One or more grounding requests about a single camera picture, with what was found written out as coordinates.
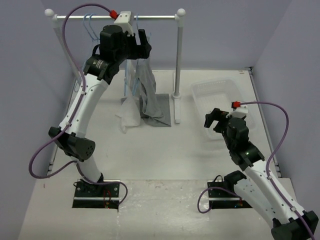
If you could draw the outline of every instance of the white plastic basket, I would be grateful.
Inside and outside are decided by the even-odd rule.
[[[215,78],[200,81],[191,85],[191,91],[200,114],[202,126],[205,124],[206,114],[211,113],[214,108],[231,112],[232,102],[244,101],[240,90],[232,78]],[[255,121],[250,110],[245,121],[250,130],[255,128]],[[213,130],[216,124],[217,122],[215,121],[210,128],[203,128],[212,140],[222,139],[221,134]]]

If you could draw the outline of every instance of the red connector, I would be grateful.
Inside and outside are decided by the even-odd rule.
[[[116,20],[117,17],[118,17],[118,13],[117,13],[115,10],[112,10],[112,11],[110,12],[109,16],[110,16],[112,19]]]
[[[241,102],[239,102],[239,101],[233,101],[231,104],[231,107],[233,109],[239,108],[240,106],[241,106]]]

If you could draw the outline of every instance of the white wall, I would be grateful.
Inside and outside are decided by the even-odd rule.
[[[290,177],[299,202],[320,216],[320,1],[293,0],[256,66],[254,81],[262,101],[283,106],[289,132],[277,159]],[[274,146],[285,118],[264,107]]]
[[[0,4],[0,239],[19,236],[35,180],[34,151],[50,138],[66,110],[71,70],[39,0]],[[53,148],[34,170],[45,174]]]
[[[174,15],[186,10],[182,47],[183,68],[241,69],[254,66],[273,35],[291,0],[41,0],[46,8],[65,15],[83,3],[100,3],[116,11],[140,15]],[[78,10],[76,15],[106,11],[97,7]],[[108,22],[95,22],[99,33]],[[177,25],[174,22],[139,23],[152,32],[152,61],[159,68],[174,68]],[[67,24],[67,40],[79,62],[90,48],[81,21]]]

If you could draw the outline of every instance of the vertical rack pole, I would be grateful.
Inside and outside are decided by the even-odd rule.
[[[61,47],[62,47],[62,49],[63,49],[63,52],[64,52],[64,54],[65,54],[65,56],[66,56],[66,59],[68,60],[70,66],[71,66],[71,69],[72,69],[72,71],[73,71],[73,74],[74,74],[75,78],[76,78],[76,79],[80,78],[81,75],[80,75],[80,73],[78,72],[78,69],[77,69],[77,67],[75,66],[74,62],[71,61],[70,56],[69,56],[69,54],[67,53],[67,50],[66,50],[65,45],[64,45],[64,42],[63,42],[63,40],[62,40],[62,31],[61,31],[61,27],[60,27],[59,21],[58,21],[58,19],[57,19],[57,14],[55,14],[55,12],[54,12],[52,9],[46,9],[46,10],[44,11],[44,14],[45,14],[45,15],[50,19],[50,21],[51,21],[52,28],[53,28],[53,30],[54,30],[54,32],[55,32],[56,37],[57,37],[58,40],[59,40],[59,43],[61,44]]]
[[[174,100],[174,122],[179,124],[181,122],[181,109],[180,109],[180,72],[181,72],[181,58],[182,58],[182,37],[184,30],[184,20],[186,11],[180,8],[176,13],[176,20],[178,25],[177,31],[177,44],[176,44],[176,63],[175,63],[175,84],[172,98]]]

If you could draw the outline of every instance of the white table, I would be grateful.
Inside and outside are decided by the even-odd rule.
[[[157,93],[173,91],[173,70],[155,70]],[[105,179],[124,181],[129,188],[119,213],[110,209],[72,209],[73,182],[79,175],[69,167],[52,179],[37,180],[19,240],[148,240],[148,239],[261,239],[271,240],[270,229],[253,209],[197,212],[197,199],[206,181],[239,168],[223,140],[210,140],[191,95],[192,83],[232,77],[245,101],[255,100],[247,71],[183,70],[180,91],[181,123],[172,127],[141,126],[119,129],[115,116],[123,96],[121,71],[102,96],[90,120],[87,138],[96,142],[94,157]],[[251,105],[256,128],[250,140],[268,157],[270,148],[258,106]],[[58,150],[53,170],[68,161]],[[280,179],[294,195],[289,179]],[[203,197],[201,205],[208,206]]]

